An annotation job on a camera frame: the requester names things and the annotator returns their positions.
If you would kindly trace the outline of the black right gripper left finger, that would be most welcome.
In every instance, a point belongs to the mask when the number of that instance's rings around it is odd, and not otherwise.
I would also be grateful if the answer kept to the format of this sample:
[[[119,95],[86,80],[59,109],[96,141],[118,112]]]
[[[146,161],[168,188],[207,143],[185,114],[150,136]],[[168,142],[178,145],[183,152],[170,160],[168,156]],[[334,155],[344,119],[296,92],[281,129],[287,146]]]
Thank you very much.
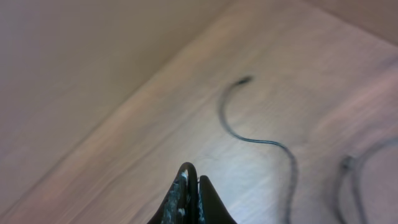
[[[184,162],[148,224],[198,224],[198,183],[194,165]]]

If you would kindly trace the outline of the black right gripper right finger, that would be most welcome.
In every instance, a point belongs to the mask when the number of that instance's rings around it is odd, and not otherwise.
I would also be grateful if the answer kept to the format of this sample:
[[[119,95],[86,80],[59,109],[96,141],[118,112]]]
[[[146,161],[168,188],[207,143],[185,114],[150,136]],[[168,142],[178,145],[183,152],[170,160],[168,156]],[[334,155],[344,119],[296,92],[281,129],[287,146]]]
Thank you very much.
[[[200,224],[236,224],[210,179],[205,175],[199,178],[198,222]]]

